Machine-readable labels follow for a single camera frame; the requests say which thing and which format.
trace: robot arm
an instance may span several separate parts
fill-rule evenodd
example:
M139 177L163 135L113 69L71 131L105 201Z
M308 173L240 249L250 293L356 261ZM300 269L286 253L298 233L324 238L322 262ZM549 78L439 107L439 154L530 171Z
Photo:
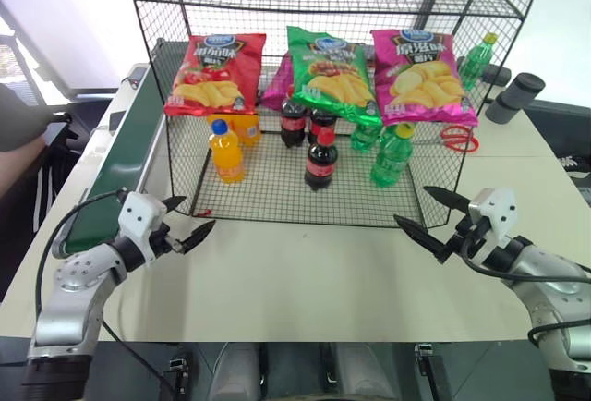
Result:
M500 278L529 312L528 337L546 361L556 399L591 399L591 279L584 269L524 237L508 236L517 216L508 189L485 188L472 201L443 188L425 190L465 214L452 238L443 244L395 216L400 227L439 262L456 253L473 270Z
M54 275L54 291L43 307L30 341L22 383L24 399L80 399L103 322L103 307L127 274L150 266L164 253L187 253L213 229L210 221L184 241L168 236L165 214L184 198L164 202L127 193L119 234L110 243L76 253Z

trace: brand logo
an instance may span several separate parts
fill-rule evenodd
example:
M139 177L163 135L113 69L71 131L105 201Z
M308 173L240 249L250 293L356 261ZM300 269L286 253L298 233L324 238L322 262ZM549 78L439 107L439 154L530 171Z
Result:
M425 43L433 39L433 33L424 30L402 30L401 34L411 43Z
M235 37L231 34L214 34L205 38L205 44L209 47L226 47L235 42Z
M336 38L318 38L316 40L316 46L320 50L336 50L338 48L345 48L347 42Z

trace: yellow bottle cap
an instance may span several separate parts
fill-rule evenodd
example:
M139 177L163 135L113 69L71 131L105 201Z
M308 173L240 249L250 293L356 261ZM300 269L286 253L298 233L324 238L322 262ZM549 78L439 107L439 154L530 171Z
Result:
M396 126L396 136L407 140L415 134L415 124L410 122L401 122Z
M497 35L495 33L487 33L483 41L485 43L495 43L497 41Z

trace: orange juice bottle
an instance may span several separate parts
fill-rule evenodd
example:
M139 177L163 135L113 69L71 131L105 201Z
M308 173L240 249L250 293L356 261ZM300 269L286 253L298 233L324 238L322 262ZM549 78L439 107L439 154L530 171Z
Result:
M259 117L257 115L232 115L232 129L247 147L257 145L260 140Z
M244 179L244 162L238 137L223 119L211 123L210 148L213 164L225 183L239 182Z

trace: green chip bag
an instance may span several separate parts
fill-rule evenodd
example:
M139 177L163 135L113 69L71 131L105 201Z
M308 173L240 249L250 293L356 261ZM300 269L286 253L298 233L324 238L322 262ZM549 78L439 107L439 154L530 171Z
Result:
M287 27L287 41L295 101L357 124L381 126L361 45L298 27Z

